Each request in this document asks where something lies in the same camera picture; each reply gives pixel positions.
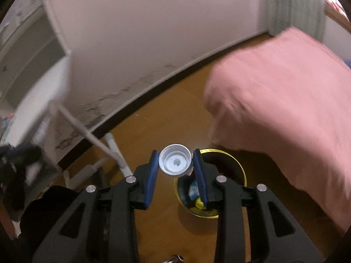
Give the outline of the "white bottle cap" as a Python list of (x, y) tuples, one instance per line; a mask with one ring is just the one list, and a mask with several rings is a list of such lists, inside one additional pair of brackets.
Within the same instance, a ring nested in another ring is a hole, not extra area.
[(159, 154), (159, 168), (172, 177), (190, 176), (193, 172), (192, 154), (181, 144), (166, 146)]

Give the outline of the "chrome chair base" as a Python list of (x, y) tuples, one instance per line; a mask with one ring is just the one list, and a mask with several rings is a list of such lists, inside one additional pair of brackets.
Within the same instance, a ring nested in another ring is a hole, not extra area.
[(173, 255), (170, 259), (161, 263), (183, 263), (184, 258), (181, 255)]

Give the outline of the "white desk hutch shelf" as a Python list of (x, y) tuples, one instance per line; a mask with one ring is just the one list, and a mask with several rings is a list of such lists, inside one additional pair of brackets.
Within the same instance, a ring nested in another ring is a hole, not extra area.
[(69, 91), (71, 51), (48, 0), (22, 0), (1, 22), (1, 144), (30, 141)]

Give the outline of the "pink bed sheet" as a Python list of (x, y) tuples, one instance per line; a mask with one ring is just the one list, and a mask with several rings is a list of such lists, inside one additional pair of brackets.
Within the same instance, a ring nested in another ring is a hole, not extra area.
[(350, 68), (329, 48), (291, 27), (220, 60), (203, 99), (214, 144), (269, 155), (350, 227)]

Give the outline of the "green curtain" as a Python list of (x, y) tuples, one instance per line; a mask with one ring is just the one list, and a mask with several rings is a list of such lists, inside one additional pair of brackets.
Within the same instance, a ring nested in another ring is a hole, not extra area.
[(324, 0), (266, 0), (267, 32), (274, 37), (290, 27), (321, 42), (325, 30)]

